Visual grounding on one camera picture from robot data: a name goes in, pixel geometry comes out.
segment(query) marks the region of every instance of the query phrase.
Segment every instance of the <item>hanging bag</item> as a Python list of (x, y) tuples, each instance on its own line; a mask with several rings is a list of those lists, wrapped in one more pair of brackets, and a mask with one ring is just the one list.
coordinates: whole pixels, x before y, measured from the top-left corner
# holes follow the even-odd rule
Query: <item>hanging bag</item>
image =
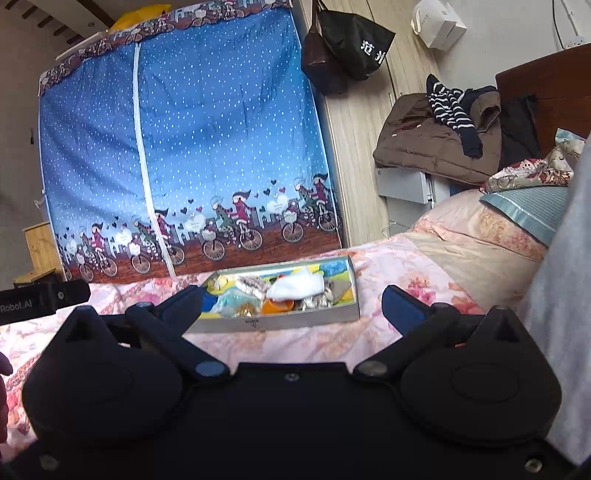
[(312, 25), (301, 49), (301, 69), (324, 95), (345, 93), (349, 80), (343, 66), (318, 32), (319, 0), (312, 0)]
[(366, 80), (386, 58), (394, 32), (360, 15), (328, 10), (317, 1), (325, 42), (353, 80)]

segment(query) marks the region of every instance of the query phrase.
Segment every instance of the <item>black and white striped clothing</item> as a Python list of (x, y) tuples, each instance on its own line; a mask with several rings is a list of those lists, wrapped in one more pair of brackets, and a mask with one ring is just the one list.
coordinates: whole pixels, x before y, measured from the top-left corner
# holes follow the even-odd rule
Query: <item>black and white striped clothing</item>
[(435, 118), (460, 135), (465, 156), (481, 158), (482, 142), (470, 116), (461, 106), (465, 93), (457, 88), (444, 87), (434, 75), (427, 78), (427, 100)]

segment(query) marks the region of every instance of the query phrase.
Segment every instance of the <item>fabric wardrobe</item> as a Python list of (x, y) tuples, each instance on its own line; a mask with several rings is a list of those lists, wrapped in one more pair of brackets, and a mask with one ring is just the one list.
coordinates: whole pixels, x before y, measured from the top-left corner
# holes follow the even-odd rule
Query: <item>fabric wardrobe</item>
[(41, 77), (41, 168), (68, 277), (128, 283), (340, 248), (286, 6), (182, 8)]

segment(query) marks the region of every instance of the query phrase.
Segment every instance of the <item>wooden cabinet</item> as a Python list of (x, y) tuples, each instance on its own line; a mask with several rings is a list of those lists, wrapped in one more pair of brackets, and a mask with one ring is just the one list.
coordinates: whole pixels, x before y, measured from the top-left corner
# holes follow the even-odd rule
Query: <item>wooden cabinet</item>
[[(300, 37), (310, 28), (311, 0), (294, 3)], [(336, 176), (345, 224), (344, 243), (361, 245), (383, 238), (386, 202), (378, 196), (373, 151), (384, 120), (400, 94), (425, 91), (430, 72), (438, 74), (431, 52), (412, 32), (413, 0), (324, 0), (328, 9), (355, 13), (396, 33), (386, 62), (368, 80), (339, 96), (317, 98), (329, 164)]]
[(55, 269), (55, 272), (61, 276), (63, 269), (49, 222), (30, 226), (23, 232), (31, 254), (33, 272), (41, 273)]

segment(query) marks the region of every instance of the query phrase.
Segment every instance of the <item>bed headboard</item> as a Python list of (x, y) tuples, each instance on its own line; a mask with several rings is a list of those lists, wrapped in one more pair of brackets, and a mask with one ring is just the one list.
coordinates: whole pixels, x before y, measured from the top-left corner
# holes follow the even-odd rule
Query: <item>bed headboard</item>
[(591, 44), (556, 52), (496, 76), (503, 101), (534, 93), (542, 155), (554, 147), (558, 127), (587, 138), (591, 131)]

